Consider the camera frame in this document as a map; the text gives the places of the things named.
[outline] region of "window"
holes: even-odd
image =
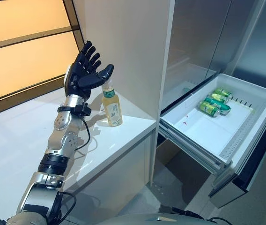
[[[62,87],[83,45],[71,0],[0,0],[0,112]]]

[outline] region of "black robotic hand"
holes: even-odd
[[[96,69],[101,65],[101,61],[98,60],[99,53],[96,53],[90,59],[95,51],[96,48],[88,41],[79,52],[66,75],[66,96],[75,94],[86,101],[90,97],[90,90],[103,85],[112,75],[114,69],[112,64],[109,64],[104,70],[96,72]]]

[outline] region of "bottle cap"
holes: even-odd
[[[113,88],[112,79],[110,78],[109,80],[107,80],[107,81],[102,85],[102,88],[104,88],[104,89]]]

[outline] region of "beverage can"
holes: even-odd
[[[216,106],[219,108],[219,110],[221,111],[221,114],[222,115],[227,115],[230,111],[231,111],[231,107],[220,102],[220,101],[217,101],[216,99],[210,97],[210,96],[207,96],[204,100],[205,102],[208,102],[209,104],[213,105],[213,106]]]
[[[214,93],[214,92],[212,92],[212,93],[209,94],[208,96],[211,96],[211,97],[214,98],[215,100],[220,101],[220,102],[222,102],[222,103],[227,103],[227,101],[228,101],[227,97],[224,97],[224,96],[222,96],[222,95],[220,95],[220,94],[217,94],[217,93]]]
[[[218,107],[210,105],[208,102],[205,102],[205,101],[200,102],[198,105],[198,108],[212,117],[217,117],[220,113],[220,110]]]
[[[227,98],[232,98],[232,93],[222,88],[217,88],[213,92],[216,94],[222,95],[224,97],[227,97]]]

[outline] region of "bottle label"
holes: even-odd
[[[115,95],[114,89],[110,91],[103,91],[103,95],[105,98],[112,98]]]
[[[118,104],[112,103],[110,105],[107,105],[107,111],[113,125],[120,125],[122,123]]]

